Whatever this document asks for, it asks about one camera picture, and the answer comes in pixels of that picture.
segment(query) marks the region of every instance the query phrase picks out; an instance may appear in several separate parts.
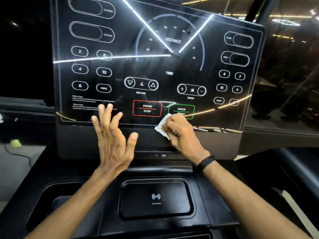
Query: red button outline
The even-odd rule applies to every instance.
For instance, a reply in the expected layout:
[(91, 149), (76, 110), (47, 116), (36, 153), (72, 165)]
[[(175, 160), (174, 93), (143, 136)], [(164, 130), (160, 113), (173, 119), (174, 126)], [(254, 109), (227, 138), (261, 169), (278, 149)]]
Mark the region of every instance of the red button outline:
[(159, 102), (159, 101), (145, 101), (145, 102), (154, 102), (154, 103), (160, 103), (160, 115), (159, 116), (146, 116), (146, 115), (134, 115), (134, 102), (135, 101), (143, 101), (143, 100), (133, 100), (133, 110), (132, 110), (132, 115), (133, 116), (140, 116), (140, 117), (160, 117), (162, 115), (162, 107), (163, 107), (163, 103)]

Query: blue arc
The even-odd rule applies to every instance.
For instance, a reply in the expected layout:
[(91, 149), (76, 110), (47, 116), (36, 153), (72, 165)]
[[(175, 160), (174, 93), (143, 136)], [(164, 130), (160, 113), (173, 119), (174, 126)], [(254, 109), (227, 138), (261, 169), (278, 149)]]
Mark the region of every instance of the blue arc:
[[(175, 15), (175, 14), (171, 14), (171, 13), (158, 15), (158, 16), (152, 18), (151, 20), (149, 20), (149, 21), (147, 22), (147, 24), (150, 24), (153, 20), (156, 20), (156, 19), (161, 18), (161, 17), (167, 17), (167, 16), (173, 16), (173, 17), (176, 16), (176, 17), (178, 17), (178, 18), (180, 18), (180, 19), (186, 21), (186, 22), (189, 23), (194, 29), (196, 29), (195, 25), (194, 25), (193, 23), (191, 23), (190, 20), (186, 19), (185, 17), (179, 16), (179, 15)], [(139, 44), (141, 35), (142, 35), (142, 33), (144, 32), (145, 28), (146, 28), (146, 27), (144, 26), (144, 27), (141, 29), (141, 31), (139, 32), (139, 34), (138, 34), (138, 38), (137, 38), (136, 44), (135, 44), (135, 55), (138, 55), (138, 44)], [(201, 41), (201, 43), (202, 43), (202, 50), (203, 50), (202, 65), (201, 65), (201, 67), (200, 67), (200, 69), (199, 69), (199, 71), (202, 71), (202, 68), (203, 68), (203, 66), (204, 66), (204, 60), (205, 60), (205, 46), (204, 46), (204, 42), (203, 42), (203, 39), (202, 39), (202, 36), (200, 35), (200, 33), (198, 34), (198, 36), (199, 36), (199, 39), (200, 39), (200, 41)]]

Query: wipe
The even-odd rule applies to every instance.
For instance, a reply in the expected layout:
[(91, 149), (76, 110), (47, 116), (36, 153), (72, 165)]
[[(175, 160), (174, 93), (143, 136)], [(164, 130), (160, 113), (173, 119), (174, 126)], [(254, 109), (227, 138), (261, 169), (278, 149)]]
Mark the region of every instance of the wipe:
[(169, 118), (172, 114), (168, 113), (166, 116), (164, 116), (164, 118), (159, 122), (158, 126), (156, 126), (154, 129), (159, 132), (160, 134), (162, 134), (163, 136), (167, 137), (168, 140), (169, 136), (167, 134), (167, 132), (164, 131), (164, 129), (162, 128), (162, 125), (164, 125), (166, 123), (167, 118)]

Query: gauge dial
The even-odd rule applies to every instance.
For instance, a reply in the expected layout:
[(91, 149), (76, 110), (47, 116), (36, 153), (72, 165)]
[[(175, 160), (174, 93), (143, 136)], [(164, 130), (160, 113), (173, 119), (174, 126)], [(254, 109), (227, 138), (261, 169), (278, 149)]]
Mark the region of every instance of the gauge dial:
[[(193, 23), (175, 14), (158, 15), (147, 23), (173, 51), (172, 56), (175, 57), (173, 62), (180, 62), (185, 65), (191, 64), (196, 69), (202, 70), (205, 60), (205, 48), (200, 34), (181, 53), (178, 53), (197, 31)], [(135, 53), (136, 55), (169, 54), (170, 51), (152, 32), (143, 27), (137, 37)]]

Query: green button outline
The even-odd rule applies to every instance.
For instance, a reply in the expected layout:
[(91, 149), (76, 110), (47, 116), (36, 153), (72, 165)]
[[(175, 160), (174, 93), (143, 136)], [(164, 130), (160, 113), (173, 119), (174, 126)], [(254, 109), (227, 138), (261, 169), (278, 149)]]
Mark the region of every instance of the green button outline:
[[(168, 113), (169, 113), (169, 109), (171, 108), (171, 106), (173, 105), (183, 105), (183, 106), (193, 106), (194, 110), (193, 110), (193, 114), (195, 113), (195, 106), (194, 105), (187, 105), (187, 104), (178, 104), (178, 103), (170, 103), (168, 105)], [(194, 118), (194, 115), (192, 116), (192, 118), (186, 118), (187, 120), (192, 120)]]

